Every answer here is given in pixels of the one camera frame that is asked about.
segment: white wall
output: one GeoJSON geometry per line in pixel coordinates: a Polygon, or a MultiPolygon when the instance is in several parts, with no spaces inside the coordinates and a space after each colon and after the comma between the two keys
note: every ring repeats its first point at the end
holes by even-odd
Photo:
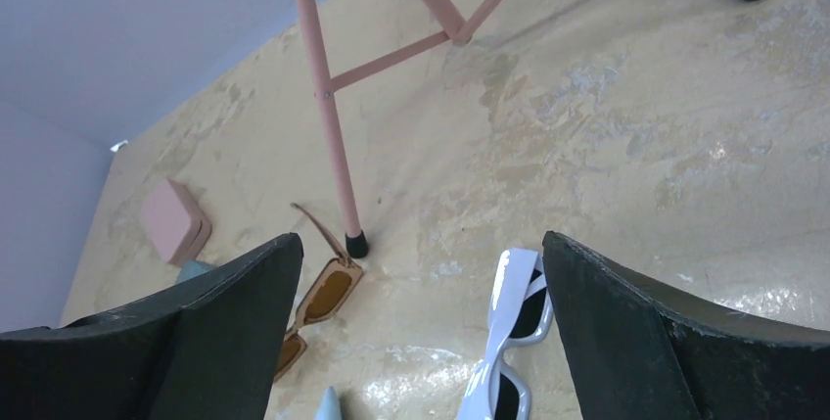
{"type": "Polygon", "coordinates": [[[112,157],[0,102],[0,332],[59,323],[112,157]]]}
{"type": "Polygon", "coordinates": [[[0,0],[0,101],[109,147],[295,19],[293,0],[0,0]]]}

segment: white sunglasses frame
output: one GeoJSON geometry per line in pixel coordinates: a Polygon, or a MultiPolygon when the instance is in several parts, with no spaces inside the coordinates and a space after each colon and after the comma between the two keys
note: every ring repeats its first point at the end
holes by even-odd
{"type": "Polygon", "coordinates": [[[504,352],[511,348],[526,347],[541,342],[550,331],[553,320],[553,304],[547,292],[547,282],[542,258],[536,251],[508,249],[501,254],[496,269],[493,292],[487,312],[487,345],[484,359],[467,385],[458,420],[492,420],[498,402],[501,375],[504,375],[519,392],[517,420],[530,418],[531,395],[528,385],[516,371],[504,361],[504,352]],[[533,271],[539,275],[531,282],[533,271]],[[545,292],[545,302],[539,325],[532,334],[521,339],[511,339],[525,300],[539,291],[545,292]]]}

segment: white sunglasses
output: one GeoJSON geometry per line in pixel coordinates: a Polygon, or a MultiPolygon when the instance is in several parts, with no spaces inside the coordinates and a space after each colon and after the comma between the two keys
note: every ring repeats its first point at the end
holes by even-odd
{"type": "Polygon", "coordinates": [[[484,360],[473,370],[458,420],[527,420],[530,389],[505,361],[504,351],[538,344],[550,330],[553,304],[538,252],[501,254],[487,313],[484,360]]]}

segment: brown lens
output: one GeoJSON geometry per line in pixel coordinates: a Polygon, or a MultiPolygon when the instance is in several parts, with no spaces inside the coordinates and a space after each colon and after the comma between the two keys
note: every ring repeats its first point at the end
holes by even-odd
{"type": "Polygon", "coordinates": [[[342,271],[330,273],[323,286],[313,295],[308,309],[305,310],[305,318],[314,320],[329,315],[344,298],[350,286],[351,276],[348,274],[342,271]]]}
{"type": "Polygon", "coordinates": [[[277,363],[277,373],[281,372],[289,364],[300,356],[302,351],[302,339],[294,335],[283,342],[283,349],[280,351],[280,361],[277,363]]]}

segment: pink block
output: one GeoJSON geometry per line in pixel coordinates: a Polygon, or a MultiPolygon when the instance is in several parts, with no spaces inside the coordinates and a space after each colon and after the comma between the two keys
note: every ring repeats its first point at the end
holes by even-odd
{"type": "Polygon", "coordinates": [[[147,197],[141,220],[159,256],[174,265],[195,258],[212,231],[210,220],[187,189],[169,179],[147,197]]]}

